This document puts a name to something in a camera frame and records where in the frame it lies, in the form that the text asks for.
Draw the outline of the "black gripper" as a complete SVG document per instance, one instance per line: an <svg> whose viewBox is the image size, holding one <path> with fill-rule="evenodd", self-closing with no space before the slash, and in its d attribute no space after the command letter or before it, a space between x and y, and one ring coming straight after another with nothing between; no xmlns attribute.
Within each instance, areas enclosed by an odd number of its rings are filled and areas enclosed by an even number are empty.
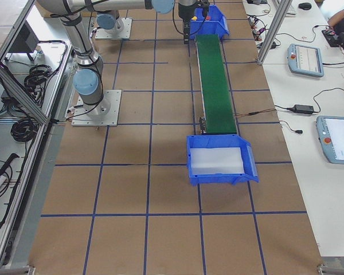
<svg viewBox="0 0 344 275"><path fill-rule="evenodd" d="M183 43L188 44L190 41L190 20L194 16L196 8L195 0L179 0L178 16L183 20Z"/></svg>

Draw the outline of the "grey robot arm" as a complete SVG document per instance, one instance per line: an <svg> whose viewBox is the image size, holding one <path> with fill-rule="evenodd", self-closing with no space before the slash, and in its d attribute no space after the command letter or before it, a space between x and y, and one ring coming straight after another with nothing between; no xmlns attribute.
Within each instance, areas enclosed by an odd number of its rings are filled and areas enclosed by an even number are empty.
<svg viewBox="0 0 344 275"><path fill-rule="evenodd" d="M59 18L75 50L79 66L73 85L83 101L84 114L106 113L110 103L104 98L103 60L95 50L89 32L82 24L81 12L97 13L97 24L102 29L117 29L119 10L155 10L166 14L172 11L174 1L39 1L52 18Z"/></svg>
<svg viewBox="0 0 344 275"><path fill-rule="evenodd" d="M146 9L154 9L157 13L167 14L172 11L173 24L175 30L183 35L184 44L188 44L191 35L195 35L202 28L202 25L206 21L209 12L209 1L178 1L178 16L183 22L183 32L177 29L174 19L174 6L175 1L145 1ZM197 8L202 9L203 22L200 27L191 33L191 20L195 16L195 10ZM101 29L108 32L116 31L120 32L123 30L124 25L122 20L119 18L118 10L110 11L98 11L96 16L97 24Z"/></svg>

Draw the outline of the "blue bin near arm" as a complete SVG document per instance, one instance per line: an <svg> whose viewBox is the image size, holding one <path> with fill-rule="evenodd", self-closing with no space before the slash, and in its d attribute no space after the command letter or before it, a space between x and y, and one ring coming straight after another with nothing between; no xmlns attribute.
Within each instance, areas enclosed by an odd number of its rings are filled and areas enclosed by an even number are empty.
<svg viewBox="0 0 344 275"><path fill-rule="evenodd" d="M239 135L190 135L186 146L187 168L193 186L259 182L252 146Z"/></svg>
<svg viewBox="0 0 344 275"><path fill-rule="evenodd" d="M195 9L195 16L190 20L190 39L195 39L196 35L216 34L219 39L229 36L230 31L226 16L216 5L210 5L208 15L203 23L203 9Z"/></svg>

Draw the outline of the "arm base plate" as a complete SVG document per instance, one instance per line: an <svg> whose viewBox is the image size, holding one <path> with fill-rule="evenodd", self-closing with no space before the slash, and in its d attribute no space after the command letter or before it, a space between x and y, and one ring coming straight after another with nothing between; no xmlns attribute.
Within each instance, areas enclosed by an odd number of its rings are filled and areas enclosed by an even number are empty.
<svg viewBox="0 0 344 275"><path fill-rule="evenodd" d="M103 127L118 125L122 90L105 90L101 103L96 107L84 105L81 96L77 103L83 105L73 114L71 125L74 127Z"/></svg>
<svg viewBox="0 0 344 275"><path fill-rule="evenodd" d="M97 18L96 40L129 40L132 18L101 19Z"/></svg>

